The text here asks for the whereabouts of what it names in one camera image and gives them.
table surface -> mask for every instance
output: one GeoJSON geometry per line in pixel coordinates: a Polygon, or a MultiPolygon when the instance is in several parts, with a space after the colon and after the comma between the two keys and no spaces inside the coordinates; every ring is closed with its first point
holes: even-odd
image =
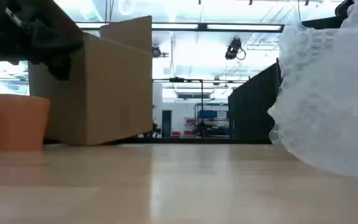
{"type": "Polygon", "coordinates": [[[19,223],[358,224],[358,180],[263,145],[0,152],[0,224],[19,223]]]}

cardboard box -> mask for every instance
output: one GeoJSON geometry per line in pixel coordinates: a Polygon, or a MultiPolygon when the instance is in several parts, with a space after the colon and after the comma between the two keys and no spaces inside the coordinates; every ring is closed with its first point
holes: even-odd
{"type": "Polygon", "coordinates": [[[30,94],[51,101],[46,137],[95,145],[151,131],[151,16],[104,26],[101,38],[81,35],[70,81],[29,65],[30,94]]]}

door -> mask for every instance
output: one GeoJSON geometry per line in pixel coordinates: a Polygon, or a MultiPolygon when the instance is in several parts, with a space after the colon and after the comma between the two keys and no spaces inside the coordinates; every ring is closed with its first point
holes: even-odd
{"type": "Polygon", "coordinates": [[[162,137],[170,138],[172,132],[172,110],[162,111],[162,137]]]}

black partition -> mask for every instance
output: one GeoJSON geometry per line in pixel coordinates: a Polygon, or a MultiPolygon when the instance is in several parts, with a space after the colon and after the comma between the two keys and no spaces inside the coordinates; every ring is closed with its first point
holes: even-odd
{"type": "Polygon", "coordinates": [[[280,83],[280,67],[275,63],[233,91],[229,97],[232,138],[269,140],[274,120],[267,110],[275,103],[280,83]]]}

mug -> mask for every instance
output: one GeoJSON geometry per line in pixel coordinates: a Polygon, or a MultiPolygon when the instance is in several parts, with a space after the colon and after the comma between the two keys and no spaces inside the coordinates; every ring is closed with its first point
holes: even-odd
{"type": "Polygon", "coordinates": [[[0,94],[0,151],[41,151],[49,108],[45,98],[0,94]]]}

